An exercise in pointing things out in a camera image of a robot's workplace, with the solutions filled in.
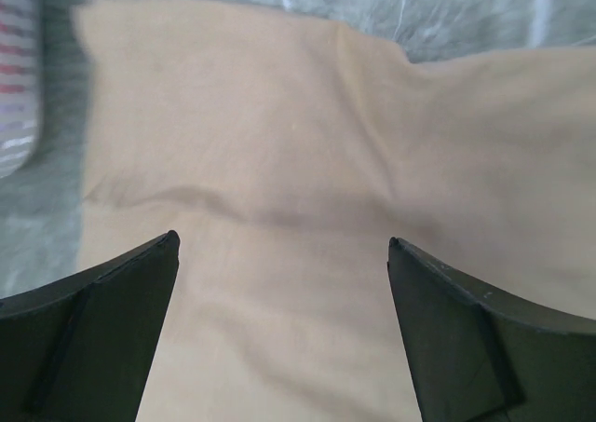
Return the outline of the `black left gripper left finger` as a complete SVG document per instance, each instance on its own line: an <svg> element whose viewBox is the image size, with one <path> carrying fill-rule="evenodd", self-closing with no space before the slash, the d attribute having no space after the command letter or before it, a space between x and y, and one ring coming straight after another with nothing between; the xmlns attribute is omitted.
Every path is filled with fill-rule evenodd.
<svg viewBox="0 0 596 422"><path fill-rule="evenodd" d="M169 307L180 238L1 301L4 421L133 421Z"/></svg>

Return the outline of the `beige t shirt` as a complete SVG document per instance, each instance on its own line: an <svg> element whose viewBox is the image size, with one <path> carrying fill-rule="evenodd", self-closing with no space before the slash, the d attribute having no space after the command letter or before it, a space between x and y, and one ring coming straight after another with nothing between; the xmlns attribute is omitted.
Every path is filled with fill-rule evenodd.
<svg viewBox="0 0 596 422"><path fill-rule="evenodd" d="M394 236L594 316L592 48L413 64L264 7L73 17L92 66L79 264L181 239L140 420L418 420Z"/></svg>

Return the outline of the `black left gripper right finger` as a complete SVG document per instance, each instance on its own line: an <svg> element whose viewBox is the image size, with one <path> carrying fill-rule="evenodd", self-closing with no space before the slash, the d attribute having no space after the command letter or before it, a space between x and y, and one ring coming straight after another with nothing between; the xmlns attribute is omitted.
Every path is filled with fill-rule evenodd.
<svg viewBox="0 0 596 422"><path fill-rule="evenodd" d="M595 322L444 264L402 238L387 272L425 421L595 418Z"/></svg>

